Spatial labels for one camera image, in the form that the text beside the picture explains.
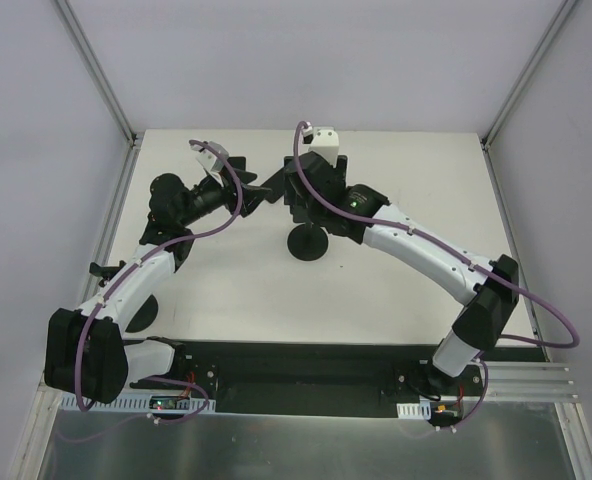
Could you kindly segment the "black phone stand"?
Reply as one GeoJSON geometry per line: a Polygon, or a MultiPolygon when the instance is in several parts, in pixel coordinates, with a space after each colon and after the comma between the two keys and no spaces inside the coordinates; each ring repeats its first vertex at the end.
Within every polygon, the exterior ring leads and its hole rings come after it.
{"type": "Polygon", "coordinates": [[[148,260],[144,265],[120,261],[117,266],[92,262],[89,273],[99,278],[100,290],[86,303],[85,311],[102,299],[103,307],[97,317],[111,318],[122,334],[141,332],[154,322],[158,302],[153,291],[168,273],[165,265],[158,260],[148,260]]]}
{"type": "Polygon", "coordinates": [[[315,225],[303,211],[293,214],[296,226],[287,237],[289,253],[300,261],[316,261],[328,250],[329,240],[324,230],[315,225]]]}

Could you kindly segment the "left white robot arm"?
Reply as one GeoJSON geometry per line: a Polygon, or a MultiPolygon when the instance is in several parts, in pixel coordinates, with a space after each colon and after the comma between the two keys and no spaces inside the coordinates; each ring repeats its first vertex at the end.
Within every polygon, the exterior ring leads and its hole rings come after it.
{"type": "Polygon", "coordinates": [[[195,234],[189,226],[220,207],[232,216],[250,215],[271,195],[253,185],[256,174],[222,168],[187,188],[175,174],[150,185],[147,224],[128,261],[114,267],[91,264],[101,290],[74,310],[60,308],[48,324],[44,381],[76,396],[82,410],[109,404],[131,383],[154,377],[164,388],[180,387],[187,377],[180,342],[149,337],[125,344],[133,326],[148,327],[158,313],[154,290],[189,257],[195,234]]]}

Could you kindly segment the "black phone in middle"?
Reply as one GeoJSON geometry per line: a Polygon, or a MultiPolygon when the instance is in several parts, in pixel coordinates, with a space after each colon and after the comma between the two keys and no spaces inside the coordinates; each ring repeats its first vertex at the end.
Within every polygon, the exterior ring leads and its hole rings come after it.
{"type": "Polygon", "coordinates": [[[284,169],[278,169],[261,186],[269,190],[269,193],[265,196],[266,202],[269,204],[278,202],[285,194],[284,169]]]}

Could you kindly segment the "aluminium frame post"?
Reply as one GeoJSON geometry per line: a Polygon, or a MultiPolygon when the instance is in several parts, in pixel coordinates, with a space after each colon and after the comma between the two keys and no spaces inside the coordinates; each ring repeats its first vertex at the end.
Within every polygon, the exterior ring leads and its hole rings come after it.
{"type": "Polygon", "coordinates": [[[481,137],[481,146],[484,152],[490,149],[500,134],[511,113],[526,93],[532,78],[537,73],[545,57],[552,49],[555,41],[562,34],[562,31],[580,4],[581,1],[579,0],[564,0],[557,6],[544,32],[538,39],[526,63],[503,100],[500,109],[494,116],[489,128],[481,137]]]}
{"type": "Polygon", "coordinates": [[[105,104],[122,137],[129,146],[135,145],[138,134],[129,121],[71,2],[67,0],[52,0],[50,4],[65,28],[97,93],[105,104]]]}

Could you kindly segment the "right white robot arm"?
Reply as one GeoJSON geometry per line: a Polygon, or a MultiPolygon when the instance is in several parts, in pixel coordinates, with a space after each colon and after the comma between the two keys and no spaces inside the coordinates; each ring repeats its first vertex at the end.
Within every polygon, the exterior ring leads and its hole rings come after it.
{"type": "Polygon", "coordinates": [[[317,153],[286,157],[283,176],[284,199],[299,226],[389,254],[461,305],[418,375],[421,386],[437,394],[457,388],[468,364],[496,346],[515,310],[517,262],[507,255],[476,255],[424,231],[382,193],[364,184],[347,185],[343,169],[317,153]]]}

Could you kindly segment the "left aluminium frame post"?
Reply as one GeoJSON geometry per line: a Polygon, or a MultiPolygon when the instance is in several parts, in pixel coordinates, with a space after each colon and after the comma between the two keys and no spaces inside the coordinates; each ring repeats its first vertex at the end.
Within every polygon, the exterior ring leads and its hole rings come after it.
{"type": "Polygon", "coordinates": [[[129,121],[71,2],[67,0],[52,0],[50,4],[65,28],[97,93],[105,104],[122,137],[129,146],[135,145],[138,134],[129,121]]]}

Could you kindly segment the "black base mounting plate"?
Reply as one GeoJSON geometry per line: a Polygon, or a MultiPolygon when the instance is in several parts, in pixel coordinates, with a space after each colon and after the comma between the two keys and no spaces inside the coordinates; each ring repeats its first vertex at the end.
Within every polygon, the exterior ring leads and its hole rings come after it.
{"type": "Polygon", "coordinates": [[[393,418],[429,387],[421,376],[430,346],[187,341],[185,359],[161,381],[192,379],[219,413],[393,418]]]}

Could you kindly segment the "front aluminium rail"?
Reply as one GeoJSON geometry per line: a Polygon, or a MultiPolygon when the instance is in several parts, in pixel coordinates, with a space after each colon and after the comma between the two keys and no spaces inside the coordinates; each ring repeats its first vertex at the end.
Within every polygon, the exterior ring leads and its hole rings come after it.
{"type": "MultiPolygon", "coordinates": [[[[162,377],[153,376],[143,380],[159,382],[162,377]]],[[[192,379],[180,381],[170,390],[140,389],[134,384],[125,386],[120,394],[126,390],[160,390],[175,392],[182,399],[203,396],[210,398],[205,390],[199,390],[197,395],[192,393],[197,388],[196,381],[192,379]]],[[[469,363],[451,386],[439,391],[429,389],[420,395],[419,400],[473,399],[484,394],[508,400],[550,400],[573,398],[576,392],[566,365],[546,361],[537,349],[509,347],[487,353],[469,363]]]]}

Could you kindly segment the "metal sheet front panel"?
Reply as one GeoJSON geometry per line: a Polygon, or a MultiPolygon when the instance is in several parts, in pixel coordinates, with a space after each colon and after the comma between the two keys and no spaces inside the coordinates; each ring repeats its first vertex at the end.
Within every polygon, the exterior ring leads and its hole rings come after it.
{"type": "Polygon", "coordinates": [[[570,479],[555,409],[488,402],[454,431],[397,419],[59,411],[43,479],[570,479]]]}

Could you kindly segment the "right aluminium frame post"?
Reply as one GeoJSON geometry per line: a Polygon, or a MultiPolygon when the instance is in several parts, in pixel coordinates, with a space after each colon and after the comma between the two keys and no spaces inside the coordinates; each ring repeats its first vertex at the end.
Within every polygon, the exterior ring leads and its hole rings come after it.
{"type": "Polygon", "coordinates": [[[490,149],[500,134],[511,113],[526,93],[532,78],[537,73],[545,57],[552,49],[555,41],[562,34],[562,31],[580,4],[581,1],[579,0],[564,0],[557,6],[544,32],[538,39],[526,63],[503,100],[500,109],[494,116],[489,128],[481,137],[481,146],[484,152],[490,149]]]}

